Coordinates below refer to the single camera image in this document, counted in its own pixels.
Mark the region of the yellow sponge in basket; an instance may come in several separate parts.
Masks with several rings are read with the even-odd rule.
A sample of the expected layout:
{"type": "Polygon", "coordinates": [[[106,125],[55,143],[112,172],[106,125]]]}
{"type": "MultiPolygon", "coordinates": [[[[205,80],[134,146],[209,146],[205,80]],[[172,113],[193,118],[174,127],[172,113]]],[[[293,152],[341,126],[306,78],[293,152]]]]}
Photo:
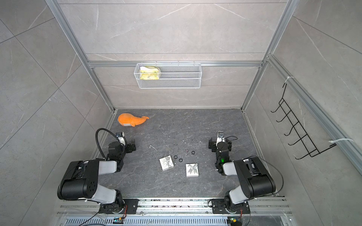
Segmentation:
{"type": "Polygon", "coordinates": [[[141,66],[140,67],[140,80],[159,80],[161,71],[154,66],[141,66]]]}

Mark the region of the white zip tie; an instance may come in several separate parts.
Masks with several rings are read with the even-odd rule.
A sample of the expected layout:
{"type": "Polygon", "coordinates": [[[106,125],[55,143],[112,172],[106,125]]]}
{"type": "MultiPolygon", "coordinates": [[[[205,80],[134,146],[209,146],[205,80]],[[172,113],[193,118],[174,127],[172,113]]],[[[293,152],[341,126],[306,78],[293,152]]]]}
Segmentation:
{"type": "Polygon", "coordinates": [[[335,143],[341,142],[341,141],[354,142],[354,140],[350,139],[350,138],[339,138],[339,139],[335,139],[335,140],[329,140],[328,142],[331,143],[331,144],[335,144],[335,143]]]}

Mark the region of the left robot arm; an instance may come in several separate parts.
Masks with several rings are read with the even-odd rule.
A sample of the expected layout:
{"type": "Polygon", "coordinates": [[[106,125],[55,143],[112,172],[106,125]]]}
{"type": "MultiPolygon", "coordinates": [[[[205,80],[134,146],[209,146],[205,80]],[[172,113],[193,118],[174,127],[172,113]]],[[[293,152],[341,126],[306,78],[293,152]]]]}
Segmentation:
{"type": "Polygon", "coordinates": [[[124,202],[120,191],[106,188],[98,183],[100,175],[120,172],[127,153],[136,151],[135,140],[127,141],[124,133],[99,128],[95,133],[95,141],[102,158],[70,162],[57,190],[60,200],[88,200],[102,206],[123,208],[124,202]],[[116,140],[108,145],[105,154],[99,143],[98,133],[105,131],[116,140]]]}

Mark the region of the orange plush whale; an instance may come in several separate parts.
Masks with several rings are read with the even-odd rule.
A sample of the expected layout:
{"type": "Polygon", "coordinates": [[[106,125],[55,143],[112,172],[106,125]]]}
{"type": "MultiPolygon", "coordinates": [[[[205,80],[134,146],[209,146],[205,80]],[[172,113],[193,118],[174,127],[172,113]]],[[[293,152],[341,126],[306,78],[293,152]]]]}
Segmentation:
{"type": "Polygon", "coordinates": [[[147,116],[136,117],[129,113],[120,114],[117,121],[124,127],[135,127],[143,124],[147,119],[147,116]]]}

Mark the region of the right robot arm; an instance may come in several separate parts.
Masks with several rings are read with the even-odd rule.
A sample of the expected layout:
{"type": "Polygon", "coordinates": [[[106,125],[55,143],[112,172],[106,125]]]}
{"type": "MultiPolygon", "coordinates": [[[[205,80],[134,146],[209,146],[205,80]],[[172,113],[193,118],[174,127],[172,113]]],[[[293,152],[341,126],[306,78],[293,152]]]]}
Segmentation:
{"type": "Polygon", "coordinates": [[[226,192],[223,199],[211,200],[214,213],[248,212],[249,200],[279,192],[263,164],[268,163],[264,159],[253,155],[232,161],[229,156],[232,141],[228,137],[219,136],[216,141],[210,139],[208,148],[216,154],[216,171],[223,176],[237,176],[239,180],[239,186],[226,192]]]}

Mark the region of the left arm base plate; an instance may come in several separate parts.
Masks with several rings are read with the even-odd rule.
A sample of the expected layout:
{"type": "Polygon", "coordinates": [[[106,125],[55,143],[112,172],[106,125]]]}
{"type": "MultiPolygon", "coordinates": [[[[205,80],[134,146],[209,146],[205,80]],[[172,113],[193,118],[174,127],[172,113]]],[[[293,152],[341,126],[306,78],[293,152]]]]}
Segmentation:
{"type": "Polygon", "coordinates": [[[100,214],[135,214],[137,212],[139,199],[123,199],[120,203],[101,204],[100,214]]]}

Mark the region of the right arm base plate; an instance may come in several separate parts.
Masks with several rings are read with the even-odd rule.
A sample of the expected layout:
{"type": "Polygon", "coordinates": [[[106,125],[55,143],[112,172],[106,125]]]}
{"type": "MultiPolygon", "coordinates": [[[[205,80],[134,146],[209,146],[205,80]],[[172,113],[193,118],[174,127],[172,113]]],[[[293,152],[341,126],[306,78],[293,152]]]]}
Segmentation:
{"type": "Polygon", "coordinates": [[[248,202],[233,204],[225,199],[210,199],[208,204],[212,208],[213,214],[249,214],[250,208],[248,202]]]}

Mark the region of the black wall hook rack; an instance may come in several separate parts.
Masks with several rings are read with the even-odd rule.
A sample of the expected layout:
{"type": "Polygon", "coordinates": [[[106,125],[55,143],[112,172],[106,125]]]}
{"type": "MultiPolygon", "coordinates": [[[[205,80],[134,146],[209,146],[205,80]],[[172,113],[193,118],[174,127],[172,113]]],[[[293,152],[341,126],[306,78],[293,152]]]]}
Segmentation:
{"type": "Polygon", "coordinates": [[[304,125],[298,119],[298,117],[296,116],[296,114],[294,113],[294,111],[291,109],[291,107],[289,106],[289,104],[286,102],[286,100],[284,98],[286,89],[287,89],[287,84],[286,83],[283,84],[282,88],[283,88],[283,93],[282,93],[280,100],[278,101],[278,106],[276,107],[275,110],[271,111],[271,113],[273,113],[273,114],[278,113],[278,112],[283,113],[283,117],[279,120],[277,119],[276,122],[281,123],[284,121],[288,121],[289,124],[291,125],[289,132],[284,133],[284,136],[288,137],[291,134],[297,136],[297,139],[293,143],[288,143],[288,146],[292,147],[298,143],[301,143],[303,148],[305,149],[306,154],[304,154],[301,157],[295,157],[295,159],[302,160],[306,157],[313,158],[315,156],[318,156],[318,155],[336,147],[337,145],[334,143],[332,143],[331,145],[329,145],[328,148],[323,149],[323,150],[319,149],[316,146],[316,144],[313,142],[311,136],[304,128],[304,125]]]}

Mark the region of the white gift box with bow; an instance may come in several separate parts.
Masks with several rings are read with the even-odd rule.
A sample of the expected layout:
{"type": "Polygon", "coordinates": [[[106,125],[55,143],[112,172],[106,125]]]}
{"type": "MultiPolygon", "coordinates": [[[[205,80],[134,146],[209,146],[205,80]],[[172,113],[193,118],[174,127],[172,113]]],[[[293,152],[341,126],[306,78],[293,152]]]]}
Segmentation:
{"type": "Polygon", "coordinates": [[[170,155],[159,159],[159,161],[161,164],[162,171],[165,171],[165,170],[168,170],[168,169],[171,169],[174,167],[174,164],[173,164],[173,161],[172,161],[172,158],[170,155]]]}

